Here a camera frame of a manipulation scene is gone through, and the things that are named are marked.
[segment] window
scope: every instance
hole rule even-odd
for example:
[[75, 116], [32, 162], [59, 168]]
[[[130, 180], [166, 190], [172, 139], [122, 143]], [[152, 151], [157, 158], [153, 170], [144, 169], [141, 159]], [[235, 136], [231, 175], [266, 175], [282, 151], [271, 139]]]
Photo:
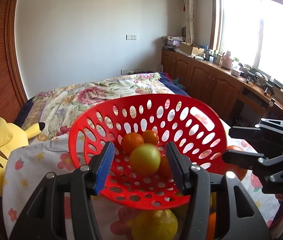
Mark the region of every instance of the window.
[[283, 85], [283, 4], [223, 0], [220, 52], [253, 66]]

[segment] white wall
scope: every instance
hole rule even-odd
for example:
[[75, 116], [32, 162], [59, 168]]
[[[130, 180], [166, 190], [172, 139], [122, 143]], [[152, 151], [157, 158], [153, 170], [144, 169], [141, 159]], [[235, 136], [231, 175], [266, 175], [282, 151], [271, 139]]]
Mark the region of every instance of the white wall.
[[[29, 97], [120, 75], [156, 70], [163, 35], [185, 26], [182, 0], [18, 0], [16, 53]], [[136, 34], [136, 41], [126, 41]]]
[[211, 34], [212, 0], [196, 0], [196, 33], [197, 44], [208, 45]]

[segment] black ear tip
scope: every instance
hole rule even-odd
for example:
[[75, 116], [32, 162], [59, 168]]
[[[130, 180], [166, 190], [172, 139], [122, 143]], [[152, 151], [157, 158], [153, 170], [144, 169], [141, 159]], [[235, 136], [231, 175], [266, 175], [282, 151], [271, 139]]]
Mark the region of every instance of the black ear tip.
[[38, 125], [40, 126], [40, 130], [42, 131], [45, 128], [44, 122], [39, 122]]

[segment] stack of items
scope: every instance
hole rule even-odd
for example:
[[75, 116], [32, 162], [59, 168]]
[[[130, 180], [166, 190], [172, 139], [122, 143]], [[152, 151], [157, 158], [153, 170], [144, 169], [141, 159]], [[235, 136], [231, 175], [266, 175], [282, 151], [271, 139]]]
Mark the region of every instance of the stack of items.
[[163, 49], [174, 50], [180, 47], [180, 43], [185, 41], [185, 37], [173, 37], [173, 36], [162, 36], [162, 40], [165, 41]]

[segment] pikachu plush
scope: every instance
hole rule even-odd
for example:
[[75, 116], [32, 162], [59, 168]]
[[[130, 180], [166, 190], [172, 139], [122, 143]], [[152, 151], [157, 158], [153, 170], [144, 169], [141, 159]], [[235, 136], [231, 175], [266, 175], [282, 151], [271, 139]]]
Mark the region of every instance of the pikachu plush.
[[28, 139], [37, 136], [45, 127], [45, 123], [35, 123], [23, 130], [13, 123], [7, 123], [0, 117], [0, 196], [3, 192], [3, 180], [8, 157], [11, 151], [28, 145]]

